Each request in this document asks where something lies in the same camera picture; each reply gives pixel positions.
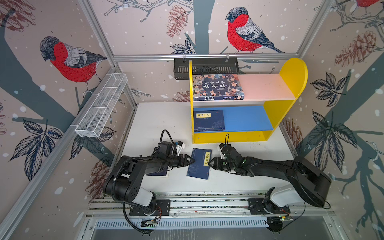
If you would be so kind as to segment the blue book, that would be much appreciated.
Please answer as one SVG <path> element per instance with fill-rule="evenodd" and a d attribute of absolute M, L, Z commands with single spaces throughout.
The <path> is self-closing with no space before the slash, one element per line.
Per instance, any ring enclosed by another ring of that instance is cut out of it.
<path fill-rule="evenodd" d="M 151 177 L 162 177 L 162 178 L 167 178 L 168 177 L 168 169 L 164 169 L 163 171 L 161 172 L 158 172 L 158 173 L 150 173 L 150 174 L 147 174 L 147 176 L 151 176 Z"/>
<path fill-rule="evenodd" d="M 225 130 L 222 110 L 194 111 L 194 132 L 221 132 Z"/>
<path fill-rule="evenodd" d="M 187 177 L 208 180 L 210 173 L 209 162 L 211 160 L 212 150 L 193 148 L 192 158 L 195 160 L 187 171 Z"/>

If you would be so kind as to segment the large illustrated box book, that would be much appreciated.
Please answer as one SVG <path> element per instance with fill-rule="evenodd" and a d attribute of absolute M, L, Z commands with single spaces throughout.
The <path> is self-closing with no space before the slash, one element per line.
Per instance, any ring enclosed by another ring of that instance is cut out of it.
<path fill-rule="evenodd" d="M 245 93 L 238 75 L 194 75 L 194 101 L 243 100 Z"/>

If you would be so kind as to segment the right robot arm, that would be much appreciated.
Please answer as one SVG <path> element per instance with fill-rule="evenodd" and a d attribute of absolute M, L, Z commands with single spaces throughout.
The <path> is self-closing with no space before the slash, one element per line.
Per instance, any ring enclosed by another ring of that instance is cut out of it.
<path fill-rule="evenodd" d="M 269 177 L 289 183 L 277 189 L 271 187 L 259 203 L 249 201 L 254 214 L 289 214 L 288 205 L 304 202 L 324 208 L 331 179 L 308 160 L 272 161 L 242 157 L 230 144 L 220 144 L 220 156 L 209 161 L 209 167 L 242 177 Z"/>

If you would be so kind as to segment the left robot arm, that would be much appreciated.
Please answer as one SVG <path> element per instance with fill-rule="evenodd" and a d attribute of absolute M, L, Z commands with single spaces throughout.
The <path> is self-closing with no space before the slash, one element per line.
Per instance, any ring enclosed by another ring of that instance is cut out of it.
<path fill-rule="evenodd" d="M 132 207 L 131 215 L 160 214 L 156 194 L 141 187 L 147 174 L 160 173 L 169 168 L 183 168 L 196 161 L 189 155 L 178 154 L 177 145 L 161 142 L 147 157 L 122 156 L 103 185 L 103 193 L 113 201 Z"/>

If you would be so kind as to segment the yellow pink blue bookshelf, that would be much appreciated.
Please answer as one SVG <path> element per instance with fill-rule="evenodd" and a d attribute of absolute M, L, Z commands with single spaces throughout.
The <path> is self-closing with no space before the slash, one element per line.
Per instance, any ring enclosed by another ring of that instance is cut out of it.
<path fill-rule="evenodd" d="M 191 119 L 194 111 L 223 110 L 225 130 L 221 132 L 192 131 L 194 144 L 267 141 L 277 129 L 308 82 L 304 60 L 287 60 L 278 74 L 239 75 L 245 93 L 243 100 L 194 101 L 191 99 Z"/>

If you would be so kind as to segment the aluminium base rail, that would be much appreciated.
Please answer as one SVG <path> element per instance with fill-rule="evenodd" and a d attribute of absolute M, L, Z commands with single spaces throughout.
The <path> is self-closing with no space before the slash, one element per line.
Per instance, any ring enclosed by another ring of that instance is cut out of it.
<path fill-rule="evenodd" d="M 111 198 L 93 200 L 85 214 L 88 231 L 93 230 L 191 230 L 282 227 L 295 219 L 320 216 L 323 209 L 293 204 L 267 213 L 261 194 L 160 195 L 159 208 L 147 216 L 132 207 L 123 208 Z"/>

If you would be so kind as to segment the black slotted wall basket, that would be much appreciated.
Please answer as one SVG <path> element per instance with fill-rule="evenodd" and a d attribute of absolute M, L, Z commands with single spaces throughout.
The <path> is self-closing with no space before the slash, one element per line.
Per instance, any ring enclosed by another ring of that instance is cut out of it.
<path fill-rule="evenodd" d="M 189 80 L 190 69 L 192 69 L 192 75 L 238 74 L 240 72 L 237 58 L 174 59 L 174 78 L 176 80 Z"/>

